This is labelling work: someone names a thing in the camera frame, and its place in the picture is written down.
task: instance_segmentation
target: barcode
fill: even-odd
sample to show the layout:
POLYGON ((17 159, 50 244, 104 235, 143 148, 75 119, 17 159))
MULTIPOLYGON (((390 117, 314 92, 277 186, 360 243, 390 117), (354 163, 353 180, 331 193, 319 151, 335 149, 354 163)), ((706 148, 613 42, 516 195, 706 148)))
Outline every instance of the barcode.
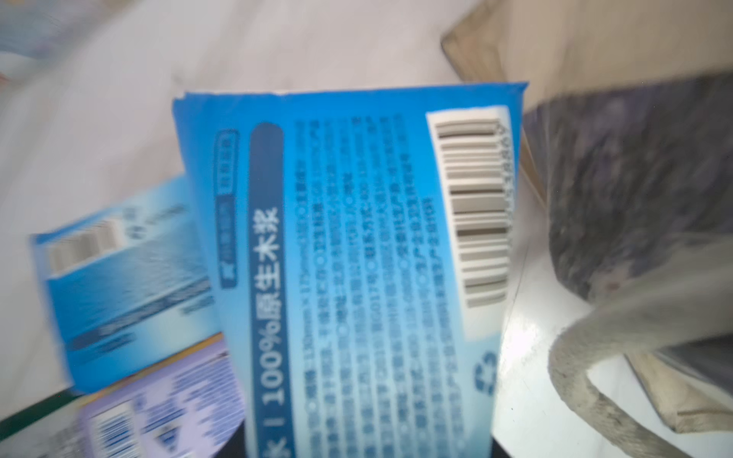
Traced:
POLYGON ((51 275, 65 275, 117 251, 122 248, 123 240, 117 230, 117 220, 108 219, 53 242, 48 247, 51 275))
POLYGON ((509 278, 514 153, 505 107, 429 113, 454 259, 469 308, 502 304, 509 278))
POLYGON ((133 424, 133 410, 128 404, 113 407, 94 418, 99 457, 142 457, 133 424))

